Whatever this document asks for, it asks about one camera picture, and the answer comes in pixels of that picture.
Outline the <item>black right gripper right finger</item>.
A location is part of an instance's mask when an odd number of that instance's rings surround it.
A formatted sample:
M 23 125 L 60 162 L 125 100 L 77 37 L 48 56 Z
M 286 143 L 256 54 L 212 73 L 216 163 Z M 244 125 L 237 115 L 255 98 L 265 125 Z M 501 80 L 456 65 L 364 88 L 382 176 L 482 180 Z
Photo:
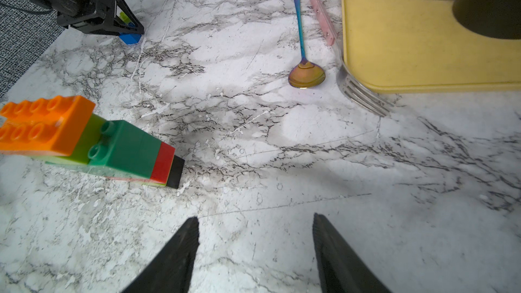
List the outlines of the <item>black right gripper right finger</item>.
M 313 216 L 313 243 L 323 292 L 389 292 L 322 214 Z

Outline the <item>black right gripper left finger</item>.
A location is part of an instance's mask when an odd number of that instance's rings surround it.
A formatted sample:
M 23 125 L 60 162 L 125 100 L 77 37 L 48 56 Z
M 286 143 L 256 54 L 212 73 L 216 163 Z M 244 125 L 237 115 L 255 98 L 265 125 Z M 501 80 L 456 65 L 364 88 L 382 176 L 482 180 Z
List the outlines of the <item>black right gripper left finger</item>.
M 199 246 L 199 221 L 188 218 L 124 292 L 188 292 Z

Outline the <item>blue lego brick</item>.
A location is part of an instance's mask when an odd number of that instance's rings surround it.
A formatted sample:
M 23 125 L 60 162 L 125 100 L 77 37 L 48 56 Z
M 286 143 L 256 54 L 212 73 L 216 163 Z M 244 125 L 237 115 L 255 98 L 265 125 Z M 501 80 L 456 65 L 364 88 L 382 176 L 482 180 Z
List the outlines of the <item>blue lego brick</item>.
M 126 33 L 121 34 L 119 38 L 126 44 L 126 45 L 134 45 L 139 43 L 141 40 L 142 35 L 135 34 L 135 33 Z

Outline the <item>lime small lego brick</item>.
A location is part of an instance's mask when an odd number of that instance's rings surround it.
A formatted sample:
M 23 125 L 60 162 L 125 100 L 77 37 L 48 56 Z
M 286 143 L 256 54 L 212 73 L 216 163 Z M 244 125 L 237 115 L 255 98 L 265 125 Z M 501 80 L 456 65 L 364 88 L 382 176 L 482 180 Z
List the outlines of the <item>lime small lego brick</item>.
M 142 183 L 143 185 L 150 186 L 150 187 L 167 187 L 166 184 L 160 184 L 160 183 Z

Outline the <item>black small lego brick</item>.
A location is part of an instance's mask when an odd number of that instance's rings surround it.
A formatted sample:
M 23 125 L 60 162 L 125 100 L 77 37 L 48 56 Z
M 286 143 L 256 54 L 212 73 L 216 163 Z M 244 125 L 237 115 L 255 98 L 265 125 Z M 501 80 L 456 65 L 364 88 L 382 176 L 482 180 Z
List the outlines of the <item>black small lego brick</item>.
M 180 179 L 183 173 L 185 160 L 175 155 L 166 181 L 166 186 L 174 189 L 180 187 Z

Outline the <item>red lego brick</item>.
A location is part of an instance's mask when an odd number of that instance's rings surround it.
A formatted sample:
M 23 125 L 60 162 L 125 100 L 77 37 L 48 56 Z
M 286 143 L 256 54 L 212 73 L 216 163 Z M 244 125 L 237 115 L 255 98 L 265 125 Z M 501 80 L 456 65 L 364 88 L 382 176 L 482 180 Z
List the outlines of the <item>red lego brick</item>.
M 138 179 L 136 177 L 130 177 L 130 178 L 126 177 L 126 178 L 121 178 L 121 180 L 137 181 L 140 183 L 150 182 L 150 183 L 165 184 L 168 179 L 168 175 L 170 173 L 170 168 L 171 168 L 174 156 L 175 156 L 175 148 L 162 142 L 160 145 L 160 150 L 156 157 L 154 167 L 152 169 L 152 173 L 148 179 Z

